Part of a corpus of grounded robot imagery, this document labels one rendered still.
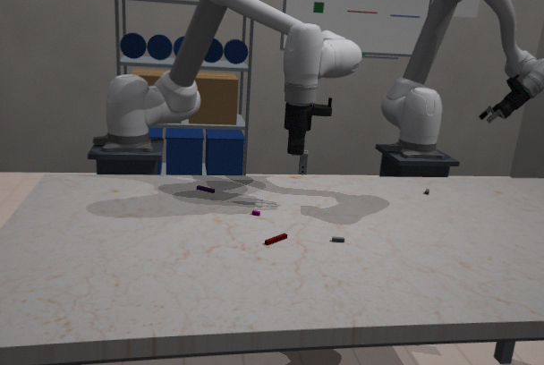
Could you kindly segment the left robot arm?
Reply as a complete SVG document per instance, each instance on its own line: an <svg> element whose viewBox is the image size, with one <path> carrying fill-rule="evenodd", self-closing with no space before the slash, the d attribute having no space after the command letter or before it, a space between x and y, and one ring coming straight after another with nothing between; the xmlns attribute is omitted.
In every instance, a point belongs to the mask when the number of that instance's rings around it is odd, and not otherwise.
<svg viewBox="0 0 544 365"><path fill-rule="evenodd" d="M442 116L439 94L424 85L455 8L462 0L433 0L403 78L382 99L382 112L400 130L399 141L388 144L404 158L440 158L436 150ZM515 13L511 0L484 0L496 13L506 54L505 72L521 81L535 78L544 89L544 58L536 60L515 43ZM422 85L423 84L423 85ZM419 88L421 87L421 88Z"/></svg>

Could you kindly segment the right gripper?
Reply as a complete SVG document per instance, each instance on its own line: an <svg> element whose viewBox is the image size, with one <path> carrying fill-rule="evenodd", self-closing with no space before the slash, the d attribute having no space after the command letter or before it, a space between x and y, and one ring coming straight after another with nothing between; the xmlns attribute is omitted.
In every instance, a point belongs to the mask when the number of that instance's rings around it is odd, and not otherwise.
<svg viewBox="0 0 544 365"><path fill-rule="evenodd" d="M314 104L317 87L318 84L285 82L285 102L288 102L285 104L285 129L289 131L287 153L300 156L299 174L307 173L308 150L304 150L304 138L310 130L311 117L332 115L332 98L328 98L328 106Z"/></svg>

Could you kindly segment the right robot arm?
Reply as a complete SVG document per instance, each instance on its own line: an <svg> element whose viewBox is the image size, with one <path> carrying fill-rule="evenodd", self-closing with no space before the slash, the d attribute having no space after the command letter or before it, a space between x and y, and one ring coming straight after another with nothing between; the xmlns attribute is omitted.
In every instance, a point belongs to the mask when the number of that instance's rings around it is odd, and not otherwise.
<svg viewBox="0 0 544 365"><path fill-rule="evenodd" d="M285 82L314 85L322 77L349 75L361 63L361 50L351 40L321 32L318 25L298 21L260 0L199 0L171 71L153 86L133 74L112 80L106 96L107 134L94 137L94 144L104 145L104 152L151 152L150 126L184 121L198 112L195 78L227 7L287 35Z"/></svg>

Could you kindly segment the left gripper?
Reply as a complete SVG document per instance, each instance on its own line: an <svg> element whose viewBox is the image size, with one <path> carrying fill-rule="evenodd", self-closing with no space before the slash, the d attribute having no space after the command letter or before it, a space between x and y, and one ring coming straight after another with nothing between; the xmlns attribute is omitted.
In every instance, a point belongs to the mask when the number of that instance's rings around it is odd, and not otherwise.
<svg viewBox="0 0 544 365"><path fill-rule="evenodd" d="M523 80L518 81L515 78L519 76L520 75L517 74L514 78L510 77L506 81L512 91L506 95L500 103L496 104L493 108L489 106L488 109L479 115L481 120L490 112L493 115L487 119L489 123L498 116L506 119L514 110L517 110L530 98L536 97L543 90L542 85L535 78L526 76Z"/></svg>

